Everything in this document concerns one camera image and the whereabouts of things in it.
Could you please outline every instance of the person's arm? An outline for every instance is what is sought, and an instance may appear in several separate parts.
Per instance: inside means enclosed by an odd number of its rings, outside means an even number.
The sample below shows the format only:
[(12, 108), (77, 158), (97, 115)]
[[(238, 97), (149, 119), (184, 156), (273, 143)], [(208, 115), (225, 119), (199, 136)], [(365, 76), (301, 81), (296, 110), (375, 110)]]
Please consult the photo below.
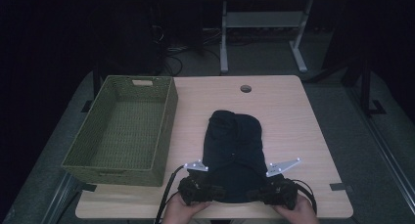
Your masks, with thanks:
[(291, 224), (318, 224), (319, 221), (312, 209), (310, 201), (298, 194), (297, 204), (294, 210), (289, 210), (283, 205), (275, 205), (272, 208)]
[(162, 224), (187, 224), (193, 215), (210, 205), (210, 202), (199, 202), (187, 206), (180, 194), (175, 194), (167, 203)]

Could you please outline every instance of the green wicker basket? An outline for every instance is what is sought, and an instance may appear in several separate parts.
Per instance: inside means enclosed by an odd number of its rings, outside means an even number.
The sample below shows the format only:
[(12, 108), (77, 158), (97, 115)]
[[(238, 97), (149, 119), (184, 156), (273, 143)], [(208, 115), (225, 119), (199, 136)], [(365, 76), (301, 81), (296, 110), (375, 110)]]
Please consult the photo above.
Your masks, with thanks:
[(62, 167), (86, 183), (161, 186), (177, 100), (172, 77), (108, 76)]

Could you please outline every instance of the wooden desk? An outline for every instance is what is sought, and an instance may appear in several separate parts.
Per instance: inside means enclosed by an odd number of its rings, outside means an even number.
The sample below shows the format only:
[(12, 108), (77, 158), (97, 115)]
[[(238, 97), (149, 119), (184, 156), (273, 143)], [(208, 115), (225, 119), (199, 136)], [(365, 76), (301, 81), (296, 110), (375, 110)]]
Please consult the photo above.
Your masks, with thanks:
[[(348, 218), (353, 210), (345, 191), (332, 191), (341, 183), (320, 127), (296, 76), (176, 77), (179, 95), (171, 136), (164, 186), (160, 188), (98, 185), (94, 193), (83, 192), (76, 209), (79, 218), (154, 219), (170, 174), (180, 165), (203, 157), (208, 119), (216, 110), (246, 113), (262, 126), (266, 162), (301, 158), (284, 175), (300, 179), (314, 192), (320, 218)], [(250, 85), (251, 93), (243, 93)], [(171, 187), (188, 172), (181, 170)], [(281, 218), (261, 202), (227, 204), (213, 202), (195, 218)]]

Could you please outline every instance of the black fabric item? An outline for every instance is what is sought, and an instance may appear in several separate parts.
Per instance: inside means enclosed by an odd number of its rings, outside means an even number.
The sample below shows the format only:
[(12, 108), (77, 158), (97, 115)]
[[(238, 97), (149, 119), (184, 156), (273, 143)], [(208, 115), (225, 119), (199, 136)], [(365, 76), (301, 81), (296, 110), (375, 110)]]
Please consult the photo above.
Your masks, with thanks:
[(262, 128), (251, 115), (229, 111), (213, 113), (207, 126), (203, 163), (207, 183), (226, 190), (218, 202), (249, 202), (247, 192), (266, 184)]

